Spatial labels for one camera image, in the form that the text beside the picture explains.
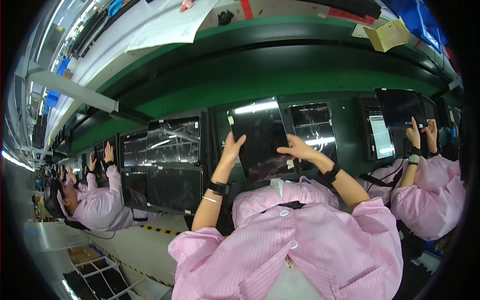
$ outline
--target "paper document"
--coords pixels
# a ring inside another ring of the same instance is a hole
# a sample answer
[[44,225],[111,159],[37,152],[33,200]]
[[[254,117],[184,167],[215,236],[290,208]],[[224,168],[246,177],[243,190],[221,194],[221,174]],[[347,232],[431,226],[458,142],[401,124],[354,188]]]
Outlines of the paper document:
[[180,12],[183,0],[166,0],[134,35],[125,52],[172,43],[193,43],[198,28],[218,1],[196,0],[191,8]]
[[387,50],[408,43],[408,29],[405,27],[402,18],[390,21],[387,24],[370,29],[364,27],[375,50],[387,52]]

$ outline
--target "cardboard box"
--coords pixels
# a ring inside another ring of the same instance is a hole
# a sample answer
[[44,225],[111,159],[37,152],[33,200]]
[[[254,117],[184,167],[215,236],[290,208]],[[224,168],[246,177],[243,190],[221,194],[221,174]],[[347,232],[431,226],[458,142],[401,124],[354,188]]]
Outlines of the cardboard box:
[[76,247],[67,250],[73,264],[82,264],[100,257],[95,250],[90,247]]

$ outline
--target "red tape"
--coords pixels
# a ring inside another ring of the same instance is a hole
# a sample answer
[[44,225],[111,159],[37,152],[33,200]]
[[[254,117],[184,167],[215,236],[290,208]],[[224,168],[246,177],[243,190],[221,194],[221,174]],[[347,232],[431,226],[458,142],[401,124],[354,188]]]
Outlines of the red tape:
[[243,13],[245,14],[245,19],[253,19],[252,9],[250,8],[249,0],[240,0],[241,7],[243,8]]

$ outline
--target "hand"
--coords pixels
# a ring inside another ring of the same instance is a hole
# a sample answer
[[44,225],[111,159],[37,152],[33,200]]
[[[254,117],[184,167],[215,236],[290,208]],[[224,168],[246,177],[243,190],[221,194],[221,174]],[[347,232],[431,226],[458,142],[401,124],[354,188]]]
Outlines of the hand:
[[72,167],[70,167],[70,166],[67,167],[67,174],[68,174],[68,176],[70,176],[73,183],[76,184],[77,183],[77,177],[75,176],[75,173],[73,172]]
[[420,149],[420,132],[414,117],[412,117],[412,128],[407,128],[407,138],[415,148]]
[[246,140],[247,136],[244,134],[235,142],[232,132],[229,132],[225,139],[225,146],[223,147],[222,157],[220,158],[218,165],[233,168],[235,166],[235,159],[239,155],[240,147]]
[[437,122],[435,119],[428,119],[427,120],[428,127],[422,128],[421,132],[427,133],[427,144],[428,149],[432,153],[436,153],[437,149]]
[[95,171],[96,159],[93,160],[94,156],[95,156],[95,152],[90,153],[90,172]]
[[105,146],[105,163],[107,162],[113,162],[114,156],[113,156],[113,147],[110,145],[109,142],[107,142],[107,145]]
[[312,161],[319,155],[319,152],[313,150],[312,147],[305,144],[305,142],[302,141],[302,139],[297,137],[296,135],[287,134],[287,141],[290,148],[279,147],[276,150],[278,153],[290,154],[293,157],[293,159],[300,158],[308,161]]

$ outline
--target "black cable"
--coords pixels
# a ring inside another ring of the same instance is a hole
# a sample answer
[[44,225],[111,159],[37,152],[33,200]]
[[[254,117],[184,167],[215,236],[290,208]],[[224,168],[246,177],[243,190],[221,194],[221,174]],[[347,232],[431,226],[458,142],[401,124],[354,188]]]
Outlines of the black cable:
[[113,232],[113,235],[112,235],[111,237],[109,237],[109,238],[103,238],[103,237],[99,237],[99,236],[97,236],[97,235],[95,235],[95,234],[91,234],[90,232],[87,232],[87,231],[85,231],[85,230],[82,230],[82,231],[83,231],[84,233],[86,233],[86,234],[92,235],[92,236],[94,236],[94,237],[96,237],[96,238],[103,239],[103,240],[111,240],[111,239],[115,236],[115,233],[117,233],[116,231],[114,231],[114,232]]
[[[400,165],[398,166],[398,168],[396,168],[395,171],[393,171],[392,173],[386,175],[385,177],[383,177],[382,179],[379,179],[379,180],[384,180],[384,179],[387,178],[388,176],[390,176],[390,175],[392,175],[393,173],[397,172],[398,169],[400,169],[400,167],[401,167],[402,165],[403,165],[403,161],[400,163]],[[368,193],[368,191],[370,190],[370,188],[371,188],[373,185],[374,185],[374,183],[372,183],[372,184],[368,187],[367,193]]]

